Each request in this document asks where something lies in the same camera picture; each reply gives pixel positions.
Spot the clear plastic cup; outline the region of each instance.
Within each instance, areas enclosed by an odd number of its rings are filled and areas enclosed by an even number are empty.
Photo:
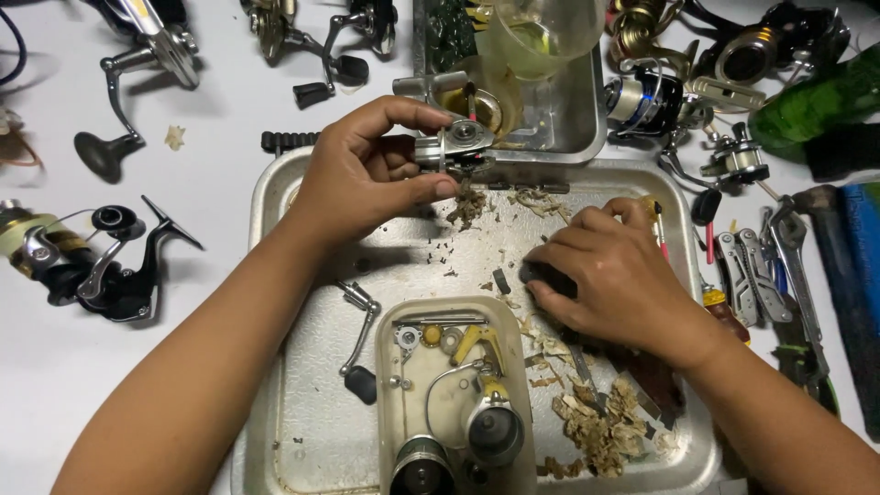
[[[495,0],[488,37],[492,56],[517,78],[536,81],[596,46],[605,26],[604,0]]]

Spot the green bottle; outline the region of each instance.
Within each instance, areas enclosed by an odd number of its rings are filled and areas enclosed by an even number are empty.
[[[803,163],[803,143],[878,110],[880,43],[783,91],[752,113],[749,131],[765,151]]]

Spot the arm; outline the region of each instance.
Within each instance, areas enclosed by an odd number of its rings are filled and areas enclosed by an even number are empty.
[[[876,492],[880,455],[691,299],[639,202],[619,198],[579,212],[526,259],[550,263],[577,282],[577,300],[529,283],[537,302],[561,322],[649,351],[681,373],[766,488],[796,495]]]
[[[412,137],[379,137],[393,124],[448,123],[423,103],[387,97],[325,129],[290,210],[107,398],[52,493],[205,491],[327,254],[456,192],[446,175],[416,176]]]

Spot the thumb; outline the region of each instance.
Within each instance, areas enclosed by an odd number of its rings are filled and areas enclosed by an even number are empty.
[[[458,184],[446,174],[420,174],[405,181],[388,182],[384,189],[383,213],[394,216],[416,204],[454,197],[458,193]]]
[[[538,306],[543,307],[562,324],[582,333],[587,333],[590,326],[590,315],[587,308],[554,291],[550,285],[540,280],[532,280],[526,287],[535,297]]]

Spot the silver tray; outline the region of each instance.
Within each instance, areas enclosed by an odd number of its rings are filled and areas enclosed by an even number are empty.
[[[434,72],[426,29],[428,13],[441,0],[413,0],[414,74]],[[523,96],[521,129],[507,135],[502,145],[516,149],[492,149],[486,155],[501,161],[546,164],[581,164],[595,157],[607,138],[605,83],[602,55],[597,45],[545,81],[520,81]]]
[[[311,152],[311,148],[302,148],[286,153],[260,177],[253,193],[251,248],[287,210]],[[672,268],[692,296],[700,297],[685,198],[655,164],[604,159],[581,167],[499,164],[473,180],[476,188],[501,181],[568,184],[570,192],[556,197],[572,210],[601,206],[614,196],[653,194],[664,205]],[[335,277],[354,279],[383,307],[391,308],[406,299],[493,295],[480,285],[492,280],[492,270],[503,267],[513,289],[510,297],[522,305],[514,314],[522,318],[531,302],[516,280],[518,264],[541,242],[540,235],[553,233],[562,221],[539,218],[518,203],[510,204],[508,193],[488,190],[495,212],[486,210],[471,230],[460,232],[459,224],[445,221],[453,207],[447,201],[396,218],[334,257],[333,266],[319,276],[303,305],[236,442],[233,494],[378,493],[378,412],[349,393],[337,373],[354,346],[363,312],[343,301],[331,282]],[[372,265],[366,275],[355,269],[355,261],[362,258]],[[450,270],[457,275],[444,276]],[[531,356],[535,353],[532,341],[523,339],[525,354]],[[358,360],[368,368],[376,362],[372,341],[371,334]],[[563,376],[575,374],[555,359],[554,368]],[[590,368],[599,389],[608,392],[617,375],[610,363],[599,359]],[[529,373],[536,373],[529,375],[533,379],[546,376],[533,368]],[[613,479],[596,478],[588,471],[562,481],[541,477],[538,493],[699,493],[711,481],[721,456],[706,407],[690,387],[680,386],[686,410],[676,422],[673,449],[667,455],[628,464],[624,475]],[[577,451],[562,435],[562,422],[550,409],[553,396],[560,391],[558,387],[529,388],[532,430],[537,459],[552,455],[567,463],[577,458]]]

